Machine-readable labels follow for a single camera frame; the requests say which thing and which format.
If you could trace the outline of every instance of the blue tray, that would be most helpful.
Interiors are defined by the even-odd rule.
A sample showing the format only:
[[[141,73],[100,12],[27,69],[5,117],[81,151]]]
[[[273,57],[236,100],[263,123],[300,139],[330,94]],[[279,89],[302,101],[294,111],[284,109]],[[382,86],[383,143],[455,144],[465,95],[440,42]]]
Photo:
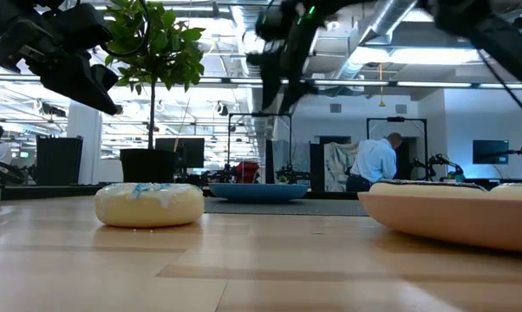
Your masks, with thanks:
[[[209,188],[216,197],[256,204],[259,202],[280,203],[302,198],[307,192],[308,186],[210,183]]]

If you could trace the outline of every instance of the metal frame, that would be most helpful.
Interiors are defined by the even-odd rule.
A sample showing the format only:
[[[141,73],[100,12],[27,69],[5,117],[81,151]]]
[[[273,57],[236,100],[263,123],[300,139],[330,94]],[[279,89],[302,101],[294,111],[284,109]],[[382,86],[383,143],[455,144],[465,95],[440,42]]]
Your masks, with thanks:
[[[288,155],[290,158],[290,163],[292,162],[292,115],[291,114],[273,114],[273,113],[230,113],[228,114],[228,146],[227,146],[227,154],[226,154],[226,163],[230,164],[230,143],[231,143],[231,128],[232,128],[232,117],[234,116],[251,116],[251,117],[260,117],[260,118],[270,118],[270,117],[283,117],[286,116],[290,119],[290,147],[288,151]]]
[[[405,121],[420,121],[423,123],[423,135],[425,140],[425,167],[428,167],[428,143],[427,143],[427,119],[424,118],[403,118],[403,117],[388,117],[388,118],[367,118],[367,140],[369,140],[369,126],[372,120],[385,120],[386,122],[405,122]],[[425,168],[425,179],[430,178],[428,169]]]

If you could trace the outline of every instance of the green leaves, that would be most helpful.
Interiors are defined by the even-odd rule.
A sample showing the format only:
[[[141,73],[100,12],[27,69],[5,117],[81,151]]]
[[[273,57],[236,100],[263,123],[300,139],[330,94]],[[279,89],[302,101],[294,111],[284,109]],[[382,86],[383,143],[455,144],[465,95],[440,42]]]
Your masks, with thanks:
[[[108,21],[107,27],[114,40],[108,46],[120,53],[134,49],[144,35],[144,10],[137,0],[110,1],[115,6],[107,9],[107,15],[114,20]],[[174,11],[165,10],[162,3],[147,2],[147,9],[151,22],[147,48],[124,58],[109,55],[105,65],[126,64],[119,67],[122,77],[116,85],[128,86],[137,94],[153,83],[153,77],[159,77],[169,90],[180,85],[187,91],[205,72],[200,63],[203,52],[198,48],[204,29],[190,28],[189,21],[177,21]]]

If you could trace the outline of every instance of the wooden table surface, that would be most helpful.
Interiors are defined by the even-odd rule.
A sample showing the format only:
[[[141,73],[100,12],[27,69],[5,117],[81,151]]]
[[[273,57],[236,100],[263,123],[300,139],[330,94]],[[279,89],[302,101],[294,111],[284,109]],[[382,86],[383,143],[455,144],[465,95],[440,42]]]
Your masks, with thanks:
[[[102,226],[92,198],[3,202],[4,311],[520,312],[522,255],[371,218],[206,214],[151,232]]]

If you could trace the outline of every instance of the computer monitor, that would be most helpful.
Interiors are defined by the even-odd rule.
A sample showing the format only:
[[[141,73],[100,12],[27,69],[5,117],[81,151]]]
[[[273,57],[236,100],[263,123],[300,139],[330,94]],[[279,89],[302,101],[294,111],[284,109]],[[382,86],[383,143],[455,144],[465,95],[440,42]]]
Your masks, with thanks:
[[[155,149],[163,151],[173,151],[176,139],[156,139]],[[186,168],[203,168],[205,158],[205,144],[206,140],[203,138],[178,139],[178,146],[176,152],[181,158],[181,165]]]
[[[506,140],[474,140],[475,165],[507,165],[510,142]]]

